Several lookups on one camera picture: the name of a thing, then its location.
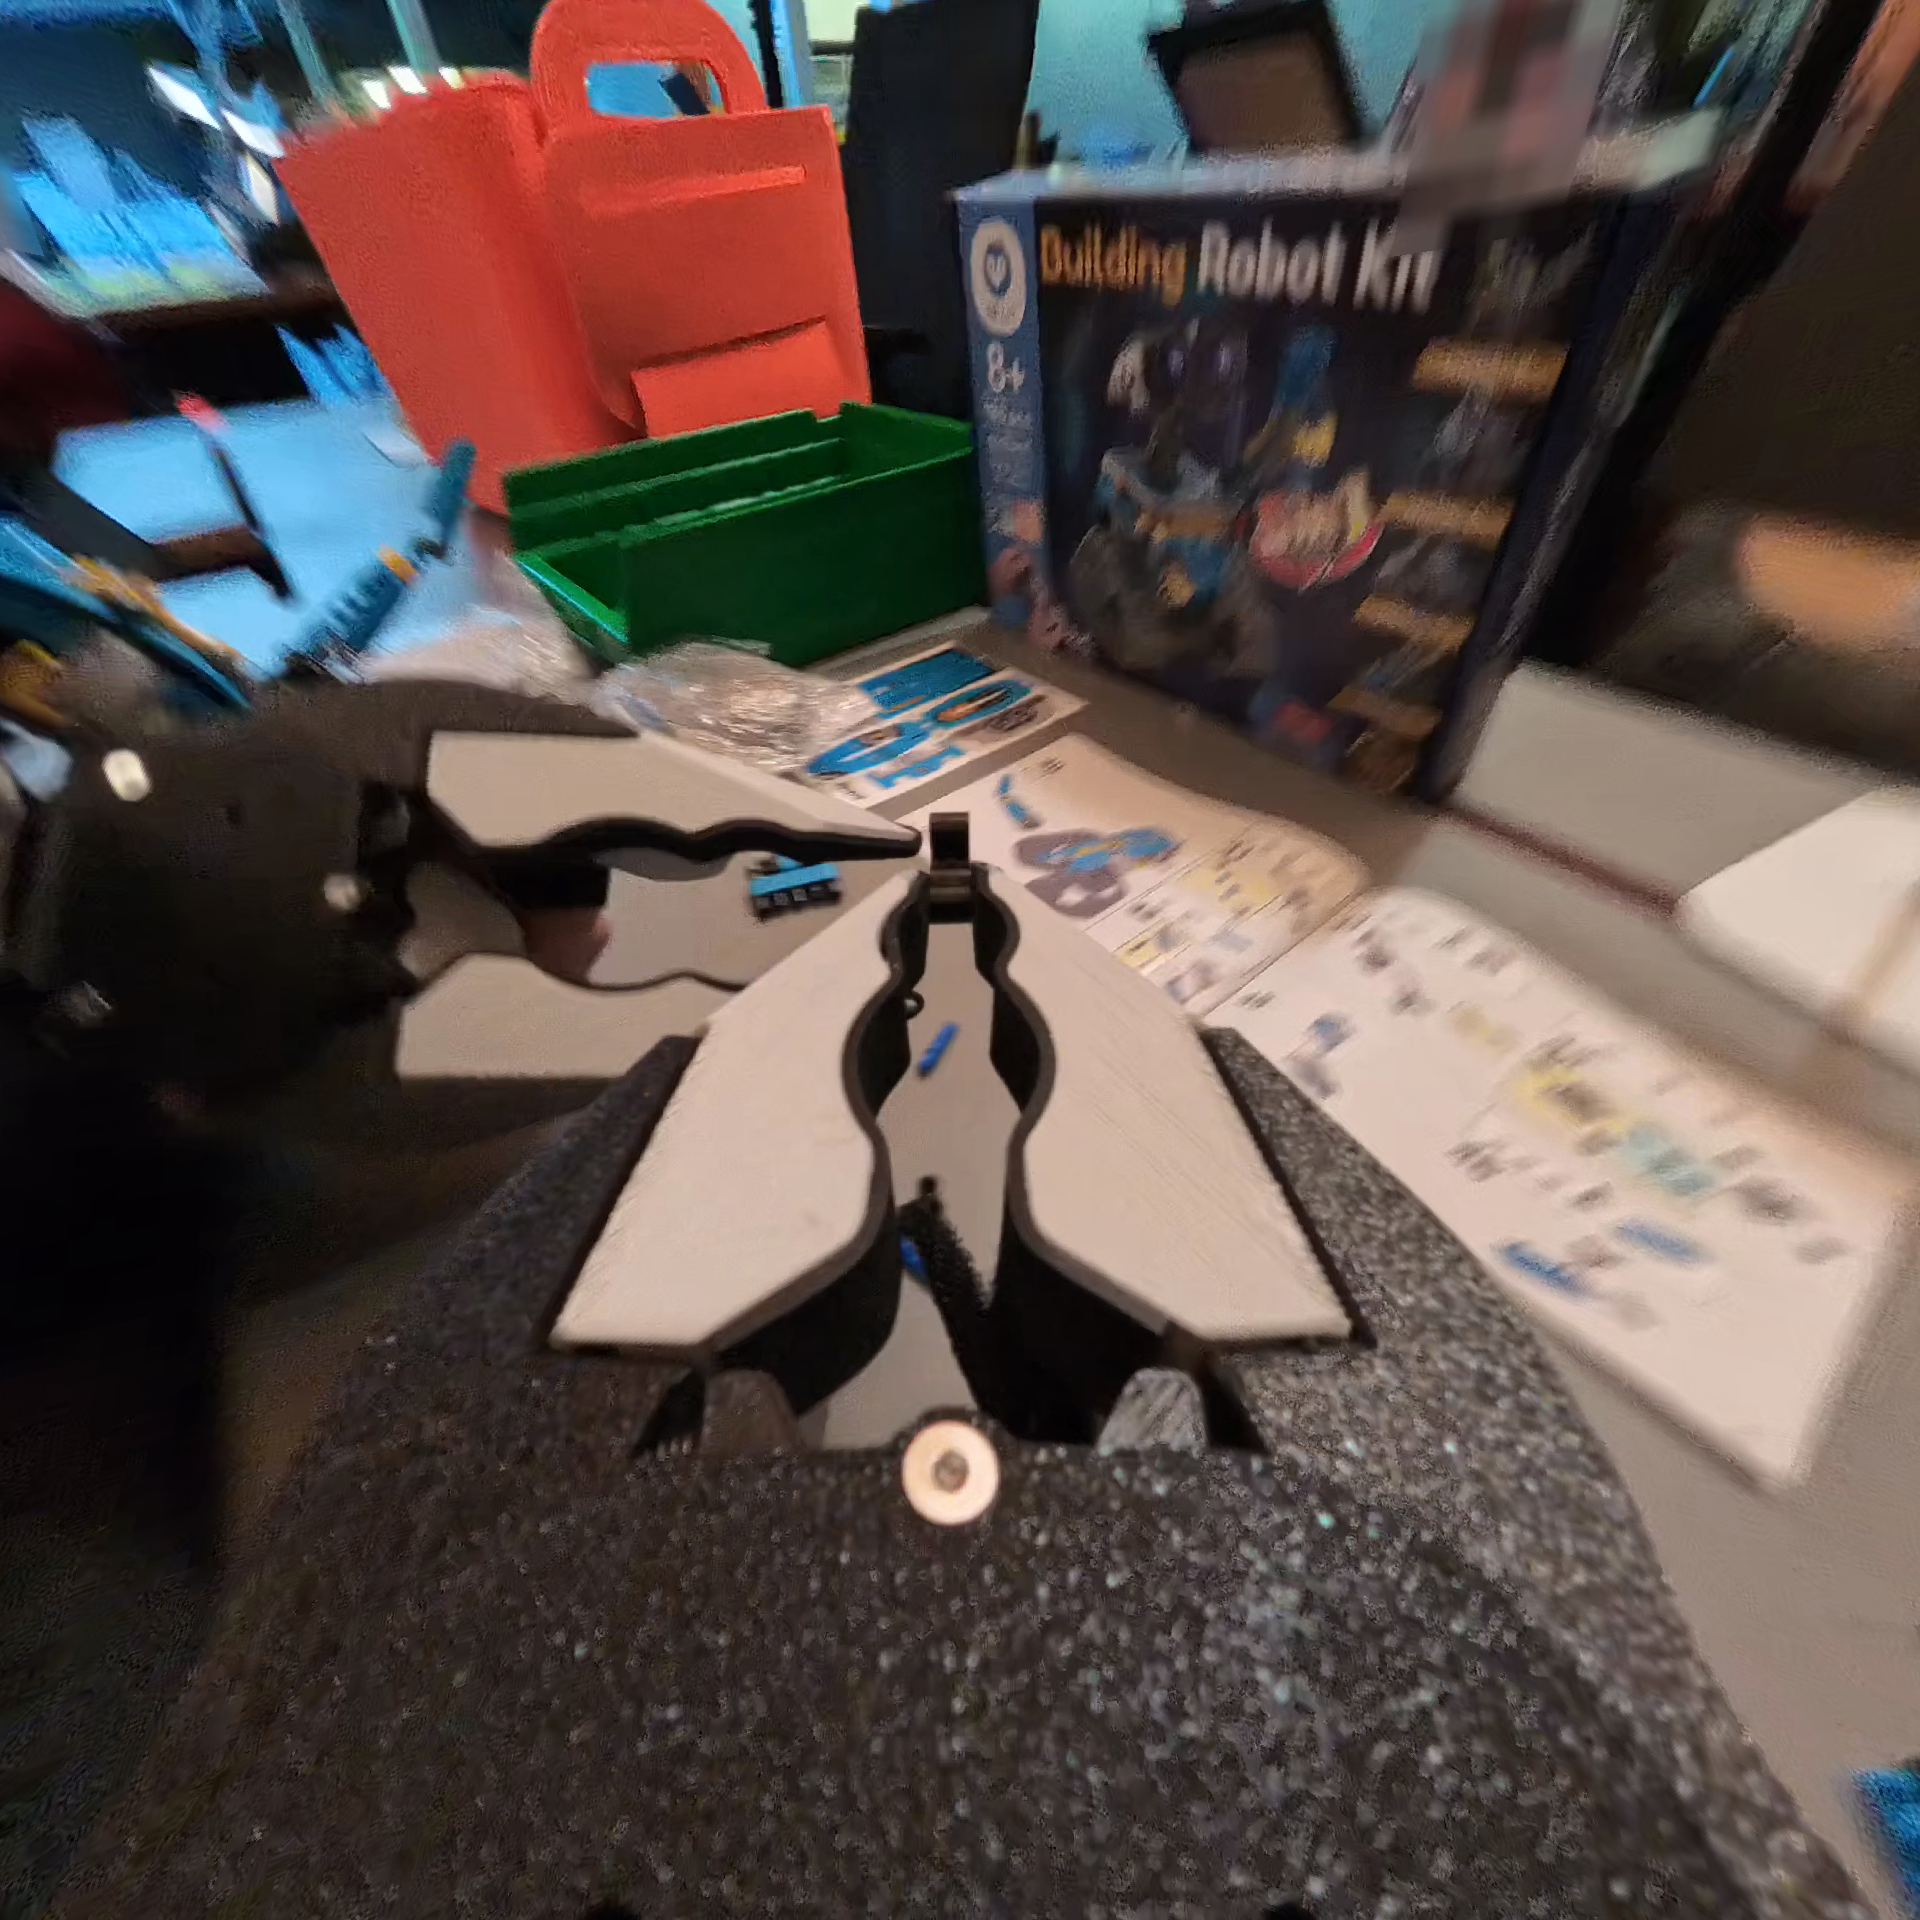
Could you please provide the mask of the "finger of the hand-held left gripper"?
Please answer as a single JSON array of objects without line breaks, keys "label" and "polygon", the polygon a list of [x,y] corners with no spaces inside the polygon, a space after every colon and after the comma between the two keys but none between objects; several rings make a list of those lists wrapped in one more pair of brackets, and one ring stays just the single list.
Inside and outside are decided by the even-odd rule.
[{"label": "finger of the hand-held left gripper", "polygon": [[498,958],[596,992],[737,992],[782,961],[778,926],[750,912],[748,867],[637,846],[506,860],[426,840],[392,856],[398,963],[422,986]]},{"label": "finger of the hand-held left gripper", "polygon": [[506,908],[598,908],[610,858],[705,875],[744,853],[804,868],[909,860],[921,832],[664,734],[442,729],[426,744],[422,861]]}]

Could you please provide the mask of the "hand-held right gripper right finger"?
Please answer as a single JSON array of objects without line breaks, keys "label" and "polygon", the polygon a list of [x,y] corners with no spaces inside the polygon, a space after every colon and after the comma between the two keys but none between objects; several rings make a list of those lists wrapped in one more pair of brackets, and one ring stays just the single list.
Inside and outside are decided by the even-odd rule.
[{"label": "hand-held right gripper right finger", "polygon": [[1007,1144],[994,1316],[1045,1370],[1345,1341],[1352,1316],[1196,1025],[1004,870],[976,964]]}]

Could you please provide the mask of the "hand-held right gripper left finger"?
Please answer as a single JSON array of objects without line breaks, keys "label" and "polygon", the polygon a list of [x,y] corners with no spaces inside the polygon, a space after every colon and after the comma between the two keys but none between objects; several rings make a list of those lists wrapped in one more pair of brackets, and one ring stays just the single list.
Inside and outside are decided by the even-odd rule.
[{"label": "hand-held right gripper left finger", "polygon": [[560,1354],[860,1376],[903,1289],[880,1113],[909,1068],[924,875],[713,1016],[552,1320]]}]

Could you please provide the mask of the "grey desk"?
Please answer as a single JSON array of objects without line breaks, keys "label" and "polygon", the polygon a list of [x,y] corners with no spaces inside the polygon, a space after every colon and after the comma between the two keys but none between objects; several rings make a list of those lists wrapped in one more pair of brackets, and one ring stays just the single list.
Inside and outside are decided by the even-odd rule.
[{"label": "grey desk", "polygon": [[1372,1334],[1217,1362],[1234,1448],[646,1451],[482,1229],[300,1453],[50,1915],[1869,1915],[1792,1798],[1916,1734],[1916,1309],[1768,1506],[1562,1374],[1239,1043]]}]

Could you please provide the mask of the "black desk partition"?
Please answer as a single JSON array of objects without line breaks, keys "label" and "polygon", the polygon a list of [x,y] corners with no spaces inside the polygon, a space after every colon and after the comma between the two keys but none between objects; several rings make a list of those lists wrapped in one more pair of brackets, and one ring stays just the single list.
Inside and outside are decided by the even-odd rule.
[{"label": "black desk partition", "polygon": [[1660,436],[1552,592],[1530,653],[1584,666],[1692,509],[1918,530],[1918,78],[1848,86],[1790,192],[1780,259],[1720,318]]}]

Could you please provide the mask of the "bubble wrap bag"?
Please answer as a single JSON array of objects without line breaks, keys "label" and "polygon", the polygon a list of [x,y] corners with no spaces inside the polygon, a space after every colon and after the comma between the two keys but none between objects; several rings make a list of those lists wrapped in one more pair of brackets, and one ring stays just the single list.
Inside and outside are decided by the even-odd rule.
[{"label": "bubble wrap bag", "polygon": [[802,774],[837,744],[865,734],[880,709],[863,688],[777,664],[751,646],[680,640],[596,675],[583,704],[633,732]]}]

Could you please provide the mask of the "green plastic bin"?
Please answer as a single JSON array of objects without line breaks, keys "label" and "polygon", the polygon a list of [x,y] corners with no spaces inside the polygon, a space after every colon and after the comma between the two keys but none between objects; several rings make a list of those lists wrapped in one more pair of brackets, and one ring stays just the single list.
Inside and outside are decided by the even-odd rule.
[{"label": "green plastic bin", "polygon": [[682,640],[809,667],[984,603],[969,424],[874,403],[501,480],[520,577],[596,666]]}]

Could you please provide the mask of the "blue sticker sheet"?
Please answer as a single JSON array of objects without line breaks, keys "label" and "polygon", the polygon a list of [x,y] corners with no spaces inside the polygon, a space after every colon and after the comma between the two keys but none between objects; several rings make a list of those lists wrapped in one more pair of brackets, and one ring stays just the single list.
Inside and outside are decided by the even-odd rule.
[{"label": "blue sticker sheet", "polygon": [[794,779],[865,809],[1056,729],[1085,706],[1065,688],[958,645],[889,664],[852,685],[871,709],[804,760]]}]

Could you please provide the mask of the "blue toy robot model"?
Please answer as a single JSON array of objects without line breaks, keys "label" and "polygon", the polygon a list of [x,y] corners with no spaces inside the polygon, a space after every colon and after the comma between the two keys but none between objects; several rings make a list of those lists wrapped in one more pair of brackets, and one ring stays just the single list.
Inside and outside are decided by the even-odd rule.
[{"label": "blue toy robot model", "polygon": [[118,736],[186,717],[242,714],[265,688],[358,683],[376,638],[422,571],[458,540],[474,448],[448,444],[432,467],[418,526],[376,549],[268,680],[228,643],[194,628],[165,586],[246,574],[281,603],[293,578],[232,462],[226,421],[185,405],[231,515],[192,534],[143,537],[50,468],[5,474],[5,717],[48,739]]}]

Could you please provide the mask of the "open instruction booklet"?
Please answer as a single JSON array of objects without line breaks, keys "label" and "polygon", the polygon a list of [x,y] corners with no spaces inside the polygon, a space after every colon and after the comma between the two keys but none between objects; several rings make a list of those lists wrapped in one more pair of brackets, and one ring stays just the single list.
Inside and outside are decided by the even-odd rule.
[{"label": "open instruction booklet", "polygon": [[916,806],[1373,1157],[1518,1305],[1750,1478],[1807,1478],[1916,1169],[1465,906],[1068,734]]}]

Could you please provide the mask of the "orange felt bag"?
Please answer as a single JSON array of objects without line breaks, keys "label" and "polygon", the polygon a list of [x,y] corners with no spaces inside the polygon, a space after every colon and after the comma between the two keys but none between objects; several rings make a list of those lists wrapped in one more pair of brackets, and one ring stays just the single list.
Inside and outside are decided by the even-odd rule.
[{"label": "orange felt bag", "polygon": [[824,108],[695,3],[545,5],[529,67],[294,138],[278,184],[471,497],[631,441],[872,397]]}]

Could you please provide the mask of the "black office chair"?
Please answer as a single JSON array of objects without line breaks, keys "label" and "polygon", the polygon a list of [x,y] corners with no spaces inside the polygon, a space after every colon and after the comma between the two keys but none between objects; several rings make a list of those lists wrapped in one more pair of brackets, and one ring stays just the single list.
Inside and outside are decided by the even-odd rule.
[{"label": "black office chair", "polygon": [[1014,164],[1039,5],[921,3],[854,17],[844,186],[871,396],[969,416],[953,195]]}]

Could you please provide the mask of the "dark blue robot kit box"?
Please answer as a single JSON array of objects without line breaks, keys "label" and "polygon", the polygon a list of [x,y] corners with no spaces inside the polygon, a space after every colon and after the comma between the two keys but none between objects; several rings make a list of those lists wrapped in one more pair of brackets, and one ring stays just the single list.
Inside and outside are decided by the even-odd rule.
[{"label": "dark blue robot kit box", "polygon": [[997,616],[1430,796],[1634,203],[1578,179],[1412,246],[1400,200],[1320,149],[1007,172],[953,219]]}]

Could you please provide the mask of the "black framed brown board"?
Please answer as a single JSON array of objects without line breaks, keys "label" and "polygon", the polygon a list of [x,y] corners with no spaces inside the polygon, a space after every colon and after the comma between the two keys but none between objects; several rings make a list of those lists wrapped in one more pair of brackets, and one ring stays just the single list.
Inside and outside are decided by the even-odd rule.
[{"label": "black framed brown board", "polygon": [[1326,3],[1193,5],[1144,51],[1190,155],[1352,149],[1360,99]]}]

